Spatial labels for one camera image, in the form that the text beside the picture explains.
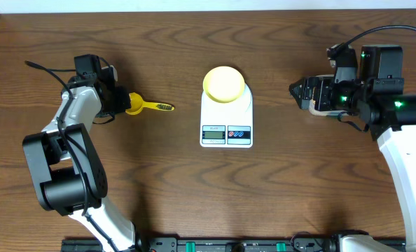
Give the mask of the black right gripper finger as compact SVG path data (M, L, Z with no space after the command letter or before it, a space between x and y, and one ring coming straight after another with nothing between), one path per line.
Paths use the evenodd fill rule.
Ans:
M291 96L295 99L298 108L299 109L304 109L304 105L303 105L303 96L301 94L298 94L297 92L292 92L290 91Z
M309 78L301 78L295 83L290 84L289 91L291 93L306 93L309 87Z

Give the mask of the yellow plastic scoop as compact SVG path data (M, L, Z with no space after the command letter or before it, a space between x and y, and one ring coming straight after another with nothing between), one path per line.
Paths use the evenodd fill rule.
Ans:
M175 109L171 104L144 101L143 97L136 92L129 93L129 97L130 108L126 109L125 112L131 116L141 113L143 109L153 109L157 111L173 111Z

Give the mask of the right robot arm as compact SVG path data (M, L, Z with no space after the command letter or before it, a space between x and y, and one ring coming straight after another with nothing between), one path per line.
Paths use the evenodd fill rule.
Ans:
M342 120L357 116L377 142L393 179L405 226L405 250L416 251L416 94L404 94L399 45L348 47L328 58L332 75L304 77L289 86L300 109Z

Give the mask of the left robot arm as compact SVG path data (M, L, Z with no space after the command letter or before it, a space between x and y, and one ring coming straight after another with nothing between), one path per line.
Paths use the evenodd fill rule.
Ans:
M39 133L22 142L39 204L83 225L102 251L154 251L108 198L103 164L89 131L94 119L115 116L130 107L129 95L116 84L118 74L105 67L76 66L62 84L62 102Z

